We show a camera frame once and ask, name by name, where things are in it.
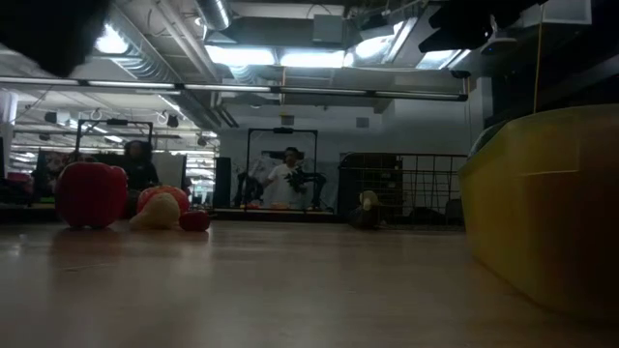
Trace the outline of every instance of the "person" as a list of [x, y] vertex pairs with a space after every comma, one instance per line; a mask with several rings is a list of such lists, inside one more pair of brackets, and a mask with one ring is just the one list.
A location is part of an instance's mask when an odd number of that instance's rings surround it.
[[134, 140], [125, 144], [125, 164], [127, 187], [142, 191], [159, 182], [157, 169], [151, 162], [153, 146], [145, 141]]
[[281, 205], [289, 209], [301, 209], [300, 193], [295, 192], [294, 188], [288, 183], [286, 177], [297, 170], [297, 161], [299, 160], [299, 150], [294, 147], [287, 148], [284, 153], [283, 164], [273, 168], [266, 181], [262, 186], [266, 189], [268, 186], [273, 186], [273, 205], [281, 207]]

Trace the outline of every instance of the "fabric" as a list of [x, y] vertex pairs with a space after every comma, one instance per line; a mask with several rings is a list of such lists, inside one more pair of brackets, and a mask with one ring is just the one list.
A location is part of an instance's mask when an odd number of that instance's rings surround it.
[[303, 195], [294, 191], [292, 186], [286, 180], [286, 176], [291, 174], [297, 168], [290, 168], [286, 164], [280, 164], [273, 168], [268, 179], [273, 183], [267, 187], [273, 191], [272, 204], [284, 204], [289, 209], [302, 209]]

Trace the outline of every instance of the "wire grid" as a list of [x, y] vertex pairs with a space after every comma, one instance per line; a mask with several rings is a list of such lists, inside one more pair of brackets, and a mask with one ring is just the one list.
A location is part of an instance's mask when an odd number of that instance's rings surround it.
[[[462, 230], [448, 202], [458, 204], [457, 172], [465, 163], [462, 155], [349, 154], [339, 168], [340, 194], [374, 191], [383, 228]], [[342, 205], [340, 213], [352, 208]]]

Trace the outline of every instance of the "man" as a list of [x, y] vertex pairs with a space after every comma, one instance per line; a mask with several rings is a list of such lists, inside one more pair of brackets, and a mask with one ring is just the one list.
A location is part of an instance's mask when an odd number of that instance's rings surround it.
[[295, 192], [286, 179], [286, 176], [291, 175], [297, 169], [297, 160], [300, 155], [299, 150], [289, 147], [284, 151], [283, 155], [283, 164], [273, 168], [262, 186], [266, 189], [268, 186], [273, 185], [272, 204], [276, 204], [276, 206], [284, 205], [288, 209], [301, 209], [301, 195]]

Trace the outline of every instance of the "beam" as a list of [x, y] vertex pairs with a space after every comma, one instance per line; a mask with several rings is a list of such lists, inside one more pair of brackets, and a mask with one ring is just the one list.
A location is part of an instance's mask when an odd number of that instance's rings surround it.
[[421, 100], [438, 102], [466, 102], [468, 96], [457, 93], [440, 92], [415, 92], [415, 91], [381, 91], [368, 89], [342, 89], [329, 87], [298, 87], [298, 86], [244, 86], [234, 84], [183, 84], [183, 83], [159, 83], [159, 82], [126, 82], [126, 81], [100, 81], [84, 79], [59, 79], [59, 78], [27, 78], [14, 76], [0, 76], [0, 83], [5, 85], [38, 85], [41, 88], [48, 86], [71, 86], [87, 90], [90, 87], [117, 88], [117, 89], [145, 89], [154, 94], [159, 92], [175, 91], [211, 91], [211, 92], [246, 92], [246, 93], [271, 93], [290, 95], [315, 95], [315, 96], [342, 96], [355, 98], [384, 98]]

